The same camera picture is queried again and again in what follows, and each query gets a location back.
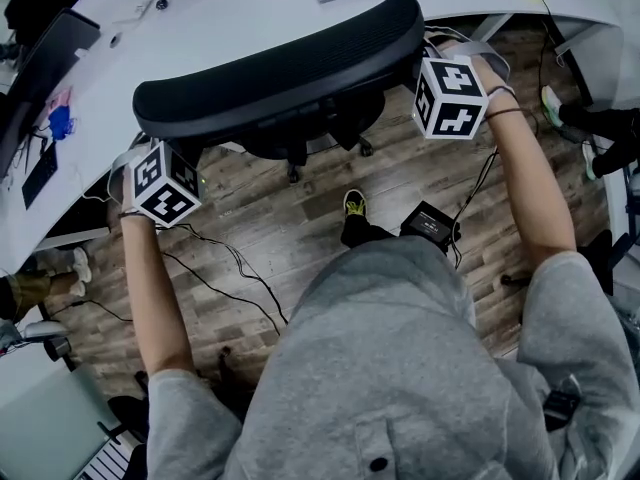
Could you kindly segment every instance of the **white box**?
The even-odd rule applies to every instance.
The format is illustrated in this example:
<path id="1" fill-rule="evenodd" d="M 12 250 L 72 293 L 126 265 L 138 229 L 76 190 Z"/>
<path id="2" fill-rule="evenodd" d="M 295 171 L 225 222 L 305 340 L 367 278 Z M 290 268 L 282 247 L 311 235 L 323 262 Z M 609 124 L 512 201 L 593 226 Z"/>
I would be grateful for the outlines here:
<path id="1" fill-rule="evenodd" d="M 133 206 L 158 224 L 171 227 L 202 205 L 204 179 L 160 142 L 131 164 Z"/>
<path id="2" fill-rule="evenodd" d="M 422 59 L 412 117 L 425 139 L 472 139 L 489 99 L 471 59 Z"/>

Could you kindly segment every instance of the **gray shirt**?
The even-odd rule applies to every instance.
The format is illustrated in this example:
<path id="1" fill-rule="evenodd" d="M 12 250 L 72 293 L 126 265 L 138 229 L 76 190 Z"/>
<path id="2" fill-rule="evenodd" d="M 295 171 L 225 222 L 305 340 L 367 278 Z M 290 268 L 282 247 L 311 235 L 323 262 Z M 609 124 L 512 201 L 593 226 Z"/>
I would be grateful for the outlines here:
<path id="1" fill-rule="evenodd" d="M 542 405 L 567 382 L 581 402 L 548 433 Z M 419 237 L 360 246 L 315 279 L 244 426 L 186 372 L 154 375 L 149 398 L 152 480 L 606 478 L 640 421 L 622 328 L 582 256 L 537 269 L 507 361 Z"/>

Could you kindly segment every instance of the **person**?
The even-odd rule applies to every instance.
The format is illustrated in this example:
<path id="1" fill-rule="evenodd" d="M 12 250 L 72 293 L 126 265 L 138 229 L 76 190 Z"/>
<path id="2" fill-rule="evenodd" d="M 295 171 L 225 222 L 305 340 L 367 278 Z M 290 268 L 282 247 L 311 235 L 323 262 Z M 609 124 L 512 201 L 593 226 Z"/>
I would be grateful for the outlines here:
<path id="1" fill-rule="evenodd" d="M 92 273 L 87 254 L 81 247 L 73 250 L 72 269 L 72 272 L 54 276 L 38 271 L 0 278 L 0 319 L 18 323 L 31 308 L 49 296 L 84 297 L 85 283 L 91 282 Z"/>
<path id="2" fill-rule="evenodd" d="M 487 92 L 505 85 L 473 63 Z M 596 479 L 617 468 L 640 409 L 624 333 L 576 253 L 569 209 L 516 100 L 499 90 L 488 112 L 536 269 L 517 360 L 483 348 L 471 292 L 447 257 L 372 226 L 350 191 L 343 240 L 353 249 L 294 308 L 241 426 L 198 380 L 154 223 L 125 201 L 150 479 Z"/>
<path id="3" fill-rule="evenodd" d="M 582 144 L 587 177 L 594 181 L 616 172 L 640 158 L 640 109 L 589 112 L 579 105 L 564 105 L 548 85 L 542 88 L 542 103 L 547 117 L 557 128 L 578 128 L 614 141 L 596 155 L 587 142 Z"/>

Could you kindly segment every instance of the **shirt button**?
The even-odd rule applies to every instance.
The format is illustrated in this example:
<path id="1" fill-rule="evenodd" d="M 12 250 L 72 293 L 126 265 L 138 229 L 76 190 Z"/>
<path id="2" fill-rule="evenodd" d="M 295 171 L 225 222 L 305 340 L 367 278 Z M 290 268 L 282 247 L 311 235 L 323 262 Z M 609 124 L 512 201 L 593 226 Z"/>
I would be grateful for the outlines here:
<path id="1" fill-rule="evenodd" d="M 371 464 L 369 464 L 369 469 L 374 473 L 377 473 L 378 471 L 382 471 L 384 468 L 386 468 L 387 464 L 389 464 L 389 461 L 387 459 L 385 459 L 384 457 L 378 457 L 377 459 L 371 461 Z"/>

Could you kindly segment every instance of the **wooden floor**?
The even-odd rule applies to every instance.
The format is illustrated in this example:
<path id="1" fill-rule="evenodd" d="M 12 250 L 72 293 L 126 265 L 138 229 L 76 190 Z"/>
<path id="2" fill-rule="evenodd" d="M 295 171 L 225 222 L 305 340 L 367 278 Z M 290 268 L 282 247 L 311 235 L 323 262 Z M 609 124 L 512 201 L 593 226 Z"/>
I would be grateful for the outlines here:
<path id="1" fill-rule="evenodd" d="M 533 110 L 540 122 L 540 143 L 569 202 L 578 241 L 584 243 L 608 226 L 604 188 L 601 182 L 586 180 L 580 147 L 561 140 L 540 113 L 538 61 L 543 38 L 542 30 L 512 30 L 498 34 L 492 43 L 512 66 L 511 85 L 522 106 Z M 578 98 L 569 70 L 556 65 L 551 53 L 543 66 L 543 80 L 551 82 L 562 99 Z M 365 134 L 376 149 L 373 157 L 363 158 L 357 149 L 317 154 L 295 186 L 289 185 L 284 162 L 220 148 L 208 151 L 199 165 L 208 180 L 206 201 L 187 221 L 204 236 L 240 249 L 288 314 L 314 276 L 345 251 L 339 236 L 347 189 L 362 189 L 371 222 L 397 232 L 421 200 L 453 215 L 475 184 L 493 147 L 486 125 L 470 142 L 425 141 L 409 116 L 411 99 L 404 88 L 387 94 L 383 116 Z M 128 317 L 122 235 L 113 224 L 111 236 L 87 245 L 94 269 L 89 296 Z M 528 267 L 509 211 L 499 158 L 461 226 L 460 271 L 474 293 L 478 334 L 493 353 L 501 354 L 517 343 L 526 291 L 502 287 L 500 276 L 525 273 Z M 223 247 L 199 242 L 182 230 L 164 232 L 160 242 L 213 286 L 261 304 L 282 326 L 266 290 L 240 277 Z M 250 382 L 257 381 L 277 342 L 268 320 L 251 305 L 211 292 L 173 260 L 166 264 L 198 368 L 218 379 L 217 356 L 229 346 L 230 366 Z M 65 303 L 51 301 L 50 308 Z M 106 394 L 139 394 L 133 374 L 142 363 L 131 325 L 93 305 L 65 311 L 59 318 L 72 331 L 74 357 L 95 368 Z"/>

